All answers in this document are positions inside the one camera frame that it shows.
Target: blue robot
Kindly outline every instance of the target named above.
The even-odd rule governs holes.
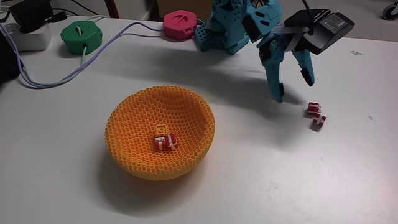
[[[284,95],[279,81],[279,67],[285,52],[292,51],[309,86],[315,83],[310,52],[320,54],[347,34],[354,23],[328,9],[301,10],[277,26],[282,6],[268,0],[255,8],[251,0],[214,0],[211,17],[195,31],[202,51],[226,49],[235,54],[249,39],[257,44],[261,63],[266,69],[268,87],[279,103]]]

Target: green cable holder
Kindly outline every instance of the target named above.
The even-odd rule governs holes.
[[[71,54],[81,55],[85,47],[87,47],[86,54],[90,54],[101,46],[102,31],[93,21],[76,21],[62,30],[61,39]]]

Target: honeycomb mesh bowl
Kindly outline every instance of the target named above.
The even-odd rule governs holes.
[[[155,150],[155,127],[166,124],[177,138],[175,150]],[[124,170],[147,180],[186,174],[204,158],[215,120],[204,99],[177,86],[155,86],[123,100],[109,117],[106,147]]]

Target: white tabletop surface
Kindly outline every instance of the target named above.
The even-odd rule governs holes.
[[[78,19],[51,24],[49,48],[22,55],[37,80],[57,81],[79,66],[60,38]],[[103,42],[131,22],[97,22]],[[139,26],[128,32],[156,35]],[[312,59],[310,88],[285,55],[281,104],[254,44],[228,55],[200,52],[194,40],[133,35],[66,85],[3,85],[0,223],[398,223],[398,43],[344,38]],[[216,119],[201,164],[163,182],[123,171],[104,143],[113,109],[155,85],[201,94]],[[327,117],[320,132],[304,117],[309,101]]]

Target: cardboard box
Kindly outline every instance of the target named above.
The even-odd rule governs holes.
[[[197,17],[202,20],[210,18],[212,3],[212,0],[157,0],[161,17],[164,17],[170,12],[184,9],[194,12]]]

